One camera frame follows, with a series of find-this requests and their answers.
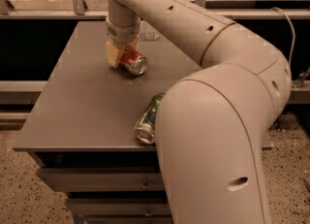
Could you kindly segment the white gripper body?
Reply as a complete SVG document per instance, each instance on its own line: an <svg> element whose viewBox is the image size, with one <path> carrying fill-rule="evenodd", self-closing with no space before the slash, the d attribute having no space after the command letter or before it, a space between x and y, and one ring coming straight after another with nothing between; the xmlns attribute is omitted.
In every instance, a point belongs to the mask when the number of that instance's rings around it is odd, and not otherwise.
<svg viewBox="0 0 310 224"><path fill-rule="evenodd" d="M119 45L126 45L134 41L140 32L140 18L138 21L129 26L121 27L114 24L109 17L106 18L108 36Z"/></svg>

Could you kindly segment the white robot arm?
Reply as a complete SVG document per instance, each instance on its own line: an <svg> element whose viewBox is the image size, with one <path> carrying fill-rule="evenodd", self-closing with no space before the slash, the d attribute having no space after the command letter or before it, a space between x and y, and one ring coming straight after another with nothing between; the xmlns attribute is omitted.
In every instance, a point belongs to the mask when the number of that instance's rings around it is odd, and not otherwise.
<svg viewBox="0 0 310 224"><path fill-rule="evenodd" d="M174 224L271 224L264 134L286 106L283 53L186 0L108 0L108 33L129 44L144 19L200 70L165 94L155 144Z"/></svg>

